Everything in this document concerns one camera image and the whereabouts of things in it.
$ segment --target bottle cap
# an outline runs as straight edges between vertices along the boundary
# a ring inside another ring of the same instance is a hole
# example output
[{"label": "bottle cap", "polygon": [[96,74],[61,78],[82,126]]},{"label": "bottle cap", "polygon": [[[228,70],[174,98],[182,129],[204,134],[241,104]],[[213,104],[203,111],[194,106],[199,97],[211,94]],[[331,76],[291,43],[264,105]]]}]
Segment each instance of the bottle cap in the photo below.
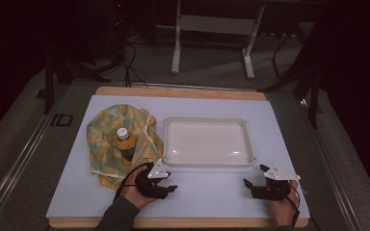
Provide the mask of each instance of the bottle cap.
[{"label": "bottle cap", "polygon": [[128,138],[128,131],[126,128],[119,128],[117,130],[117,136],[119,137],[120,140],[125,140]]}]

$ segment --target orange bottle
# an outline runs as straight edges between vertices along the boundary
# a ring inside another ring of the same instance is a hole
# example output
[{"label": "orange bottle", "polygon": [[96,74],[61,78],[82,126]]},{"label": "orange bottle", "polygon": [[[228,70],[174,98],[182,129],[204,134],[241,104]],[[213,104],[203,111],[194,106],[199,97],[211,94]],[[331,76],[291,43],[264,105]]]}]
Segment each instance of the orange bottle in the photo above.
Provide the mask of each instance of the orange bottle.
[{"label": "orange bottle", "polygon": [[136,138],[129,134],[126,128],[123,127],[117,130],[117,137],[114,139],[114,144],[125,160],[129,162],[133,160]]}]

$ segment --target bottle label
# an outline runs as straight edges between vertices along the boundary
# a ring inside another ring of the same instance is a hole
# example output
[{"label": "bottle label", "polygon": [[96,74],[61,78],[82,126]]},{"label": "bottle label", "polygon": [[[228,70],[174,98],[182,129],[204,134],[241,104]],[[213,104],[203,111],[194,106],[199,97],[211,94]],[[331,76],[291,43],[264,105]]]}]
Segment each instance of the bottle label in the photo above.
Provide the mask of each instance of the bottle label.
[{"label": "bottle label", "polygon": [[125,150],[121,150],[122,157],[129,162],[133,160],[134,153],[135,153],[135,146],[125,149]]}]

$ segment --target dark background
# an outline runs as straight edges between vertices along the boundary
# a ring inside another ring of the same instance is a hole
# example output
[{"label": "dark background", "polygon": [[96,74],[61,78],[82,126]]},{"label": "dark background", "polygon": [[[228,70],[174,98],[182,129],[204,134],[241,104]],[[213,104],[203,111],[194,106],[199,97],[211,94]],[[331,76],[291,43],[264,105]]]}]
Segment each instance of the dark background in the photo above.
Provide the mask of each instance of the dark background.
[{"label": "dark background", "polygon": [[[174,1],[132,2],[131,23],[151,39],[155,24],[174,24]],[[29,79],[42,70],[42,47],[46,42],[57,42],[71,57],[86,62],[119,49],[106,49],[113,19],[111,2],[95,3],[0,0],[0,119]],[[184,11],[194,11],[198,8],[195,4],[187,3]],[[212,6],[211,13],[221,13],[222,8]],[[288,33],[285,18],[312,18],[308,11],[289,9],[267,8],[260,30],[281,35]],[[242,10],[239,14],[250,16]],[[370,176],[370,1],[338,2],[334,11],[324,11],[318,24],[307,49],[317,57],[317,63],[323,64],[322,88],[328,92]]]}]

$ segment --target sleeve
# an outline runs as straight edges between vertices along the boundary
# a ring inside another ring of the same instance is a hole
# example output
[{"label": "sleeve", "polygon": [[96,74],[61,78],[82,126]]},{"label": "sleeve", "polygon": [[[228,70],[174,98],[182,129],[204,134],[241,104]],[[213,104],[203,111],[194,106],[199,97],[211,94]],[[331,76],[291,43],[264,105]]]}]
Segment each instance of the sleeve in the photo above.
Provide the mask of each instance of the sleeve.
[{"label": "sleeve", "polygon": [[103,219],[98,223],[97,231],[130,231],[133,229],[134,218],[140,213],[140,210],[123,196],[114,201],[114,203],[104,213]]},{"label": "sleeve", "polygon": [[273,231],[293,231],[293,227],[289,226],[289,225],[279,226],[279,227],[273,229]]}]

